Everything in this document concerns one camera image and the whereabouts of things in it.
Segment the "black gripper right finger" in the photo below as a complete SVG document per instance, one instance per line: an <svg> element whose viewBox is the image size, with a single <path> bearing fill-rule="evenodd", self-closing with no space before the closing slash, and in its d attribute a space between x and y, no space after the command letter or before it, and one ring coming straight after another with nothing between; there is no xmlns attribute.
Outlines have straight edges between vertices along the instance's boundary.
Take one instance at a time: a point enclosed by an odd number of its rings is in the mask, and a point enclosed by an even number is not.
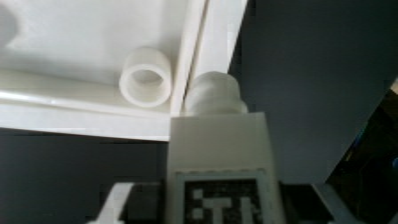
<svg viewBox="0 0 398 224"><path fill-rule="evenodd" d="M363 224L330 184L283 184L289 224Z"/></svg>

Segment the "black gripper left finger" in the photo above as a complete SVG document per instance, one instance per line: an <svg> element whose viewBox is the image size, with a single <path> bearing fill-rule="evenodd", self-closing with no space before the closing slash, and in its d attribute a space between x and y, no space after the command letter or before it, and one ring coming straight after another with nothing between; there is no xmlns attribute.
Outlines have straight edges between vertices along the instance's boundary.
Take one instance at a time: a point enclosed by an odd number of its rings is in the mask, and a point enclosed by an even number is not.
<svg viewBox="0 0 398 224"><path fill-rule="evenodd" d="M164 183L120 182L115 184L100 213L88 224L161 224Z"/></svg>

